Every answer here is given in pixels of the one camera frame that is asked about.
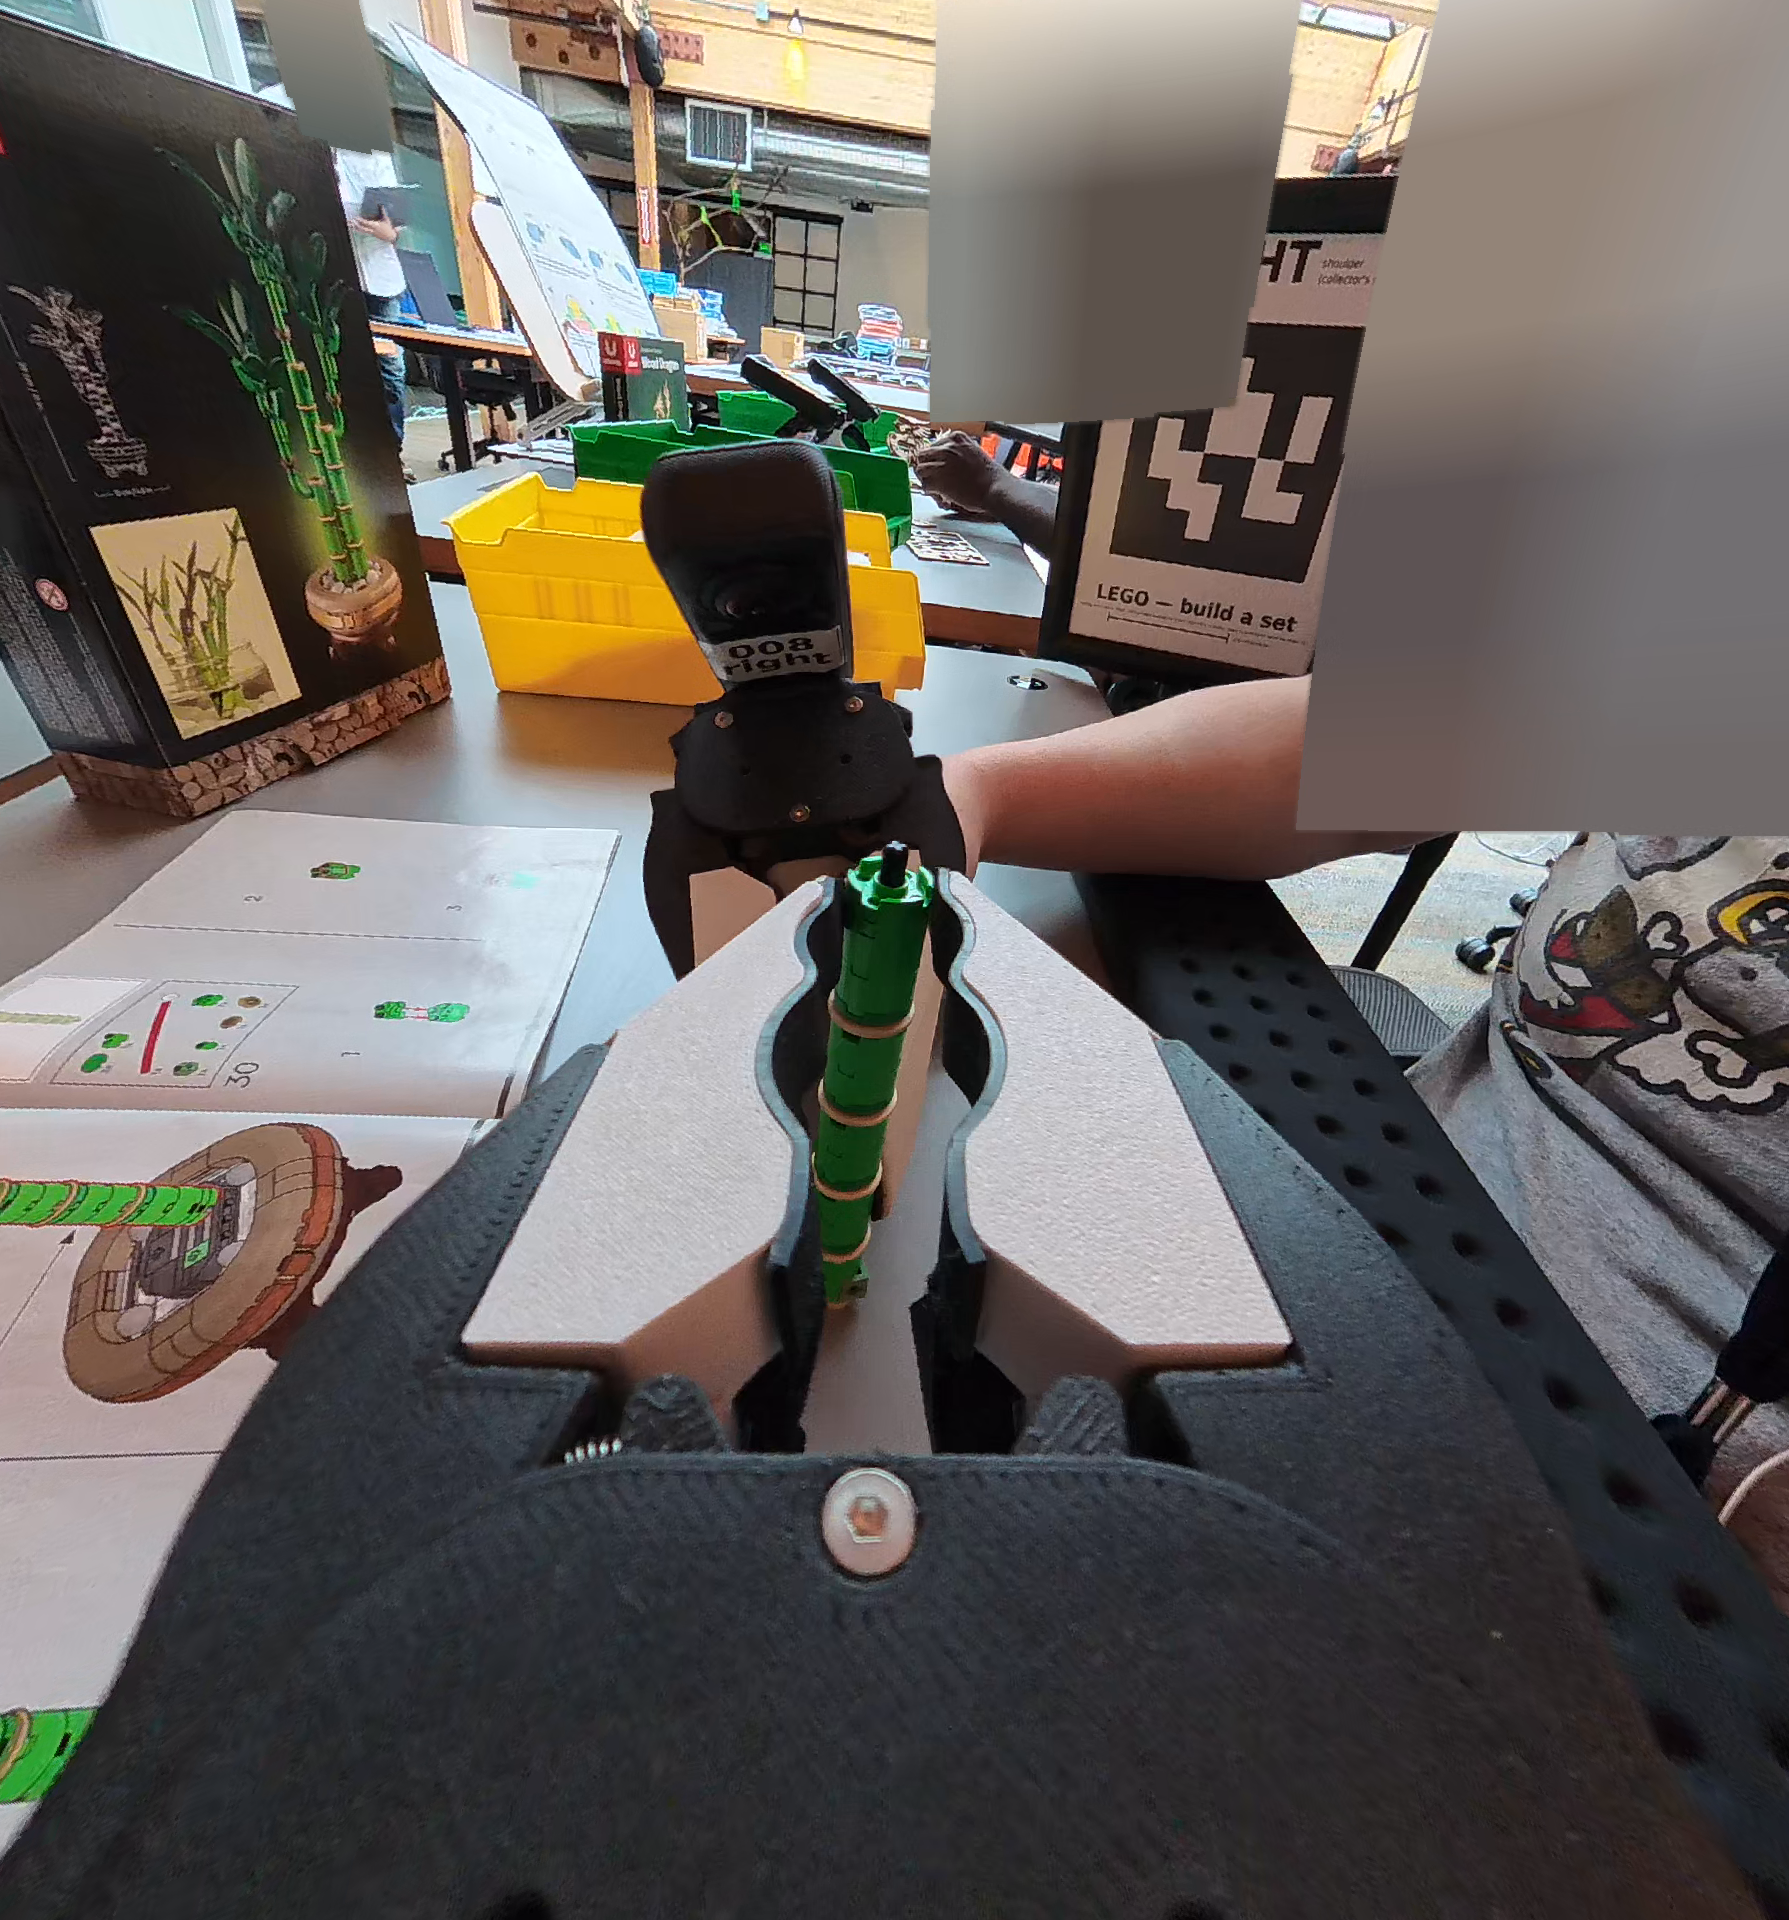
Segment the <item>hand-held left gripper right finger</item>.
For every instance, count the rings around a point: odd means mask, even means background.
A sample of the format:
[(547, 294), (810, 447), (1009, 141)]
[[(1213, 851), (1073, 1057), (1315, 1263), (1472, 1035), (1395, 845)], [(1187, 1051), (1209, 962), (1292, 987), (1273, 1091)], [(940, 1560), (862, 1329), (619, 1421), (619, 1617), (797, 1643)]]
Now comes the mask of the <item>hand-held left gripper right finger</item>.
[(940, 871), (940, 1064), (969, 1104), (915, 1306), (936, 1453), (1005, 1453), (1066, 1377), (1277, 1366), (1290, 1327), (1156, 1035)]

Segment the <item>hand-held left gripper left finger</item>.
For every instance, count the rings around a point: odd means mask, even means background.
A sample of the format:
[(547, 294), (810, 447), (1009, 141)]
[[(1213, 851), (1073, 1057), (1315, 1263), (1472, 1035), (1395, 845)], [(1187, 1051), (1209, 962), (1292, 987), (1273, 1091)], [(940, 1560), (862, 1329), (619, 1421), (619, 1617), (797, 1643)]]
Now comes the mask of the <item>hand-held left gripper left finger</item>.
[(797, 889), (620, 1030), (465, 1320), (478, 1360), (694, 1381), (800, 1453), (824, 1322), (810, 1113), (836, 882)]

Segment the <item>green brick bamboo stalk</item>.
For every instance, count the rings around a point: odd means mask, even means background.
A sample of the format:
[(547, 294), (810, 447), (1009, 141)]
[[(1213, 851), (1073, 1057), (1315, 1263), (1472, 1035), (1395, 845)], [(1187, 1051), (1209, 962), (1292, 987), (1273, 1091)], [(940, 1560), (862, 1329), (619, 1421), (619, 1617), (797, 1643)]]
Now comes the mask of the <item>green brick bamboo stalk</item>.
[(828, 1000), (817, 1088), (811, 1187), (828, 1308), (855, 1304), (884, 1182), (886, 1134), (912, 1023), (934, 879), (902, 843), (863, 858), (840, 882), (840, 975)]

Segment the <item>person's right forearm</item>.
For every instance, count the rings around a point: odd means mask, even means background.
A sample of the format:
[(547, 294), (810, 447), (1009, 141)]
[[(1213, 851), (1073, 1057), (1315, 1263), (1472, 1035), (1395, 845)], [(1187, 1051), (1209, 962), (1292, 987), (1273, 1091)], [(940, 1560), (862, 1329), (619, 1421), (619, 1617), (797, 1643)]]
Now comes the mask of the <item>person's right forearm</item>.
[(1213, 686), (943, 763), (973, 862), (1266, 882), (1330, 859), (1294, 827), (1309, 679)]

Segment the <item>black perforated desk pad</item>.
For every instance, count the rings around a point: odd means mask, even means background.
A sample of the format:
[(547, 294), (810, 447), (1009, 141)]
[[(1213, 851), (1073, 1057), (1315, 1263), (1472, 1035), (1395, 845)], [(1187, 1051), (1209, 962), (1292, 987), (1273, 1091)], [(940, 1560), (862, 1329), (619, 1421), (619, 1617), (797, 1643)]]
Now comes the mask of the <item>black perforated desk pad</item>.
[(1388, 1241), (1465, 1340), (1568, 1518), (1671, 1769), (1789, 1918), (1789, 1620), (1264, 884), (1079, 877), (1112, 991)]

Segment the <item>person's right hand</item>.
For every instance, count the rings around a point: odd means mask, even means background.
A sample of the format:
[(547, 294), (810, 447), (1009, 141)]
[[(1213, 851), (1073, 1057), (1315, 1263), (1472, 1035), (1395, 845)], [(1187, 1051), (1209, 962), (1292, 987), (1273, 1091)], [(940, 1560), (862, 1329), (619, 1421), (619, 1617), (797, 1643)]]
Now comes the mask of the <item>person's right hand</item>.
[(735, 947), (737, 972), (784, 972), (808, 911), (818, 906), (818, 889), (804, 884), (780, 896), (732, 867), (694, 874), (688, 879), (694, 970), (728, 967), (714, 957)]

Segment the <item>yellow plastic bin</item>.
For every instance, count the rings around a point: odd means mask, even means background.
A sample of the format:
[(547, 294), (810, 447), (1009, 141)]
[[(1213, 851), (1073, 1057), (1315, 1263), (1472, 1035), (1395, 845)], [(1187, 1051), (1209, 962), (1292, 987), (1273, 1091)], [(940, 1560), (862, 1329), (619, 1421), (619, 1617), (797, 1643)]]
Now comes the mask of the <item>yellow plastic bin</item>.
[[(501, 690), (688, 707), (723, 693), (640, 530), (643, 487), (540, 477), (449, 515)], [(921, 589), (893, 562), (888, 522), (846, 506), (854, 671), (897, 696), (927, 669)]]

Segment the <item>green plastic bin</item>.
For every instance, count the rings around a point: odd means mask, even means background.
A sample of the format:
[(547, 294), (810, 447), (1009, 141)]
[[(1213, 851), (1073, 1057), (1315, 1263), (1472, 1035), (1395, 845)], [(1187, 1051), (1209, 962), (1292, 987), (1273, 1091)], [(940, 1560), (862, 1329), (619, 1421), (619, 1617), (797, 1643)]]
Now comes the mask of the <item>green plastic bin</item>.
[(839, 477), (849, 511), (886, 519), (894, 548), (912, 530), (910, 474), (893, 450), (908, 422), (893, 412), (854, 419), (835, 405), (786, 402), (756, 390), (715, 395), (715, 421), (683, 425), (677, 419), (588, 422), (570, 428), (575, 467), (585, 478), (640, 484), (650, 467), (672, 451), (704, 451), (766, 441), (810, 441)]

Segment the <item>small dark box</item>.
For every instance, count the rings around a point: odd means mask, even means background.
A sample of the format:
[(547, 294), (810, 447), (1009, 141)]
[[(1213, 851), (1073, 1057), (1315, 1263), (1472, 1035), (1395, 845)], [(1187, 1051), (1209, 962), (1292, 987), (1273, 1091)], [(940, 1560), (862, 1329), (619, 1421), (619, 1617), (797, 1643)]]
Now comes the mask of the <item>small dark box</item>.
[(605, 422), (690, 425), (685, 349), (664, 334), (599, 331), (599, 390)]

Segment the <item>open instruction booklet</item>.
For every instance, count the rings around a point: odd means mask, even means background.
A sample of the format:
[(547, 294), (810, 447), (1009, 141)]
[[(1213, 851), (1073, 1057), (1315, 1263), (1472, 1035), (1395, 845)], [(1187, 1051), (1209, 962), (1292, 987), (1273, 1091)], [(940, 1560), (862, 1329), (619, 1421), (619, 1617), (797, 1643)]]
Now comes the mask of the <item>open instruction booklet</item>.
[(285, 1348), (526, 1090), (615, 848), (252, 811), (0, 987), (0, 1853)]

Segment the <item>office chair base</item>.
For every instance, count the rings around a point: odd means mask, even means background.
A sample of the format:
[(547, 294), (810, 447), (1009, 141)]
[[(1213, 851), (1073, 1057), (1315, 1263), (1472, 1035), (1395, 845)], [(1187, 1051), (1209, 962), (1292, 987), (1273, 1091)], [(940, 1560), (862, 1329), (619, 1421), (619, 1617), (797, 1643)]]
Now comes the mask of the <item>office chair base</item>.
[(1458, 942), (1452, 947), (1458, 965), (1470, 972), (1493, 972), (1505, 965), (1513, 939), (1528, 913), (1532, 911), (1538, 892), (1539, 891), (1534, 885), (1511, 892), (1505, 908), (1507, 918), (1502, 925), (1493, 925), (1482, 933), (1472, 933)]

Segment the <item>framed marker sign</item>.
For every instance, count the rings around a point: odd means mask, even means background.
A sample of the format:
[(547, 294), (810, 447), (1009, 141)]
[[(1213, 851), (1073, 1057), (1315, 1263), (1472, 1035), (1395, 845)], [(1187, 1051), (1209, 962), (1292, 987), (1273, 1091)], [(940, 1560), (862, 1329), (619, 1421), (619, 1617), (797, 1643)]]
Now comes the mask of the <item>framed marker sign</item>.
[(1273, 184), (1229, 405), (1067, 427), (1042, 657), (1181, 686), (1311, 669), (1398, 184)]

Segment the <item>background wooden table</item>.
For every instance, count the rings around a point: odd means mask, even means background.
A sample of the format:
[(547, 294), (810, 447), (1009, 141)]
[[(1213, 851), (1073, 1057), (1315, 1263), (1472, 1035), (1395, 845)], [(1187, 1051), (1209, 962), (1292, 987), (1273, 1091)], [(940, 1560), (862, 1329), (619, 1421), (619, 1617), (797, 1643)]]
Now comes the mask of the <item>background wooden table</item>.
[(569, 402), (570, 419), (584, 419), (591, 411), (579, 391), (569, 397), (557, 390), (528, 337), (508, 327), (371, 322), (371, 331), (376, 340), (396, 343), (434, 364), (439, 378), (434, 390), (441, 393), (449, 421), (449, 453), (441, 460), (443, 470), (468, 472), (481, 457), (496, 451), (493, 438), (473, 437), (469, 422), (473, 405), (518, 400), (523, 422), (532, 419), (528, 405), (545, 404), (548, 395)]

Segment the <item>white instruction board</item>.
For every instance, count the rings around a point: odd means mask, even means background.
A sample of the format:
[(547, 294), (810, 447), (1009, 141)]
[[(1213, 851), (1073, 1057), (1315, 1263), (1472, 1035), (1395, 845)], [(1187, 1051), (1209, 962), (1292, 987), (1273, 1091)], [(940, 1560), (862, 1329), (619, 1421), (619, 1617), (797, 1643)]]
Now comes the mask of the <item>white instruction board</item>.
[(619, 228), (541, 110), (404, 27), (398, 39), (493, 185), (472, 209), (473, 239), (550, 386), (572, 400), (599, 378), (602, 334), (657, 334)]

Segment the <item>dark bamboo set box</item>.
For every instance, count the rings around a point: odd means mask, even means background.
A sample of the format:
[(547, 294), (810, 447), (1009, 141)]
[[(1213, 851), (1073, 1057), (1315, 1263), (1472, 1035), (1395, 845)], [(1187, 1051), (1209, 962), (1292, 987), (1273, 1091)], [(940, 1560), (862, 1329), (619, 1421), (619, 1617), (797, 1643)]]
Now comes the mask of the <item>dark bamboo set box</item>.
[(0, 659), (199, 817), (449, 696), (330, 151), (0, 10)]

